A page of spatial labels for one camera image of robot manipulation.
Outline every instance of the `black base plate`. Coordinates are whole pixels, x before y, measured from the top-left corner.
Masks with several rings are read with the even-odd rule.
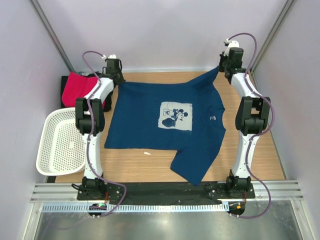
[[[217,181],[210,182],[206,185],[206,189],[210,192],[210,198],[213,200],[218,199],[243,199],[244,192],[243,191],[226,191],[226,184],[225,183],[218,183]],[[254,191],[254,187],[252,183],[250,183],[249,191],[245,193],[245,197],[247,199],[254,199],[256,198],[256,194]]]
[[[100,201],[100,200],[106,200],[106,197],[108,195],[108,200],[110,201],[119,201],[122,196],[122,189],[120,189],[119,186],[108,183],[105,185],[106,187],[106,192],[101,196],[99,195],[92,195],[89,194],[87,191],[78,191],[76,199],[79,201]]]
[[[225,183],[201,182],[194,186],[188,182],[126,182],[127,193],[123,205],[213,205],[221,204],[218,199],[243,199],[242,192],[227,193]],[[252,184],[246,193],[247,199],[255,198]],[[111,204],[117,204],[124,193],[123,187],[108,183],[106,185],[108,199]],[[106,195],[99,198],[86,192],[77,195],[79,201],[105,200]]]

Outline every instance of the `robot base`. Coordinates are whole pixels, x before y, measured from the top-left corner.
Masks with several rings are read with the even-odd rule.
[[[231,170],[225,183],[213,181],[206,186],[206,189],[209,190],[209,196],[213,200],[256,198],[251,178],[239,178],[234,176]]]
[[[122,193],[119,186],[105,183],[98,178],[88,179],[83,177],[82,184],[78,187],[76,199],[79,201],[119,201],[121,196]]]

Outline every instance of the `t-shirt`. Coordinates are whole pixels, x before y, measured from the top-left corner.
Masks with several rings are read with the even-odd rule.
[[[104,147],[177,150],[171,169],[198,185],[216,158],[225,111],[213,85],[218,68],[188,82],[125,82]]]

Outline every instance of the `metal floor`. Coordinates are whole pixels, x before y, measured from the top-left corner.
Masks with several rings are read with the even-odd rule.
[[[247,202],[254,216],[267,201]],[[292,202],[273,201],[265,215],[253,220],[226,212],[116,213],[87,219],[87,213],[41,213],[35,240],[302,240]]]

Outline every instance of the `red cloth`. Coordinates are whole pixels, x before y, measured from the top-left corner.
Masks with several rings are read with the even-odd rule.
[[[68,80],[66,81],[65,88],[62,94],[62,102],[67,108],[76,106],[76,99],[83,98],[87,95],[97,84],[97,78],[86,77],[70,72]]]

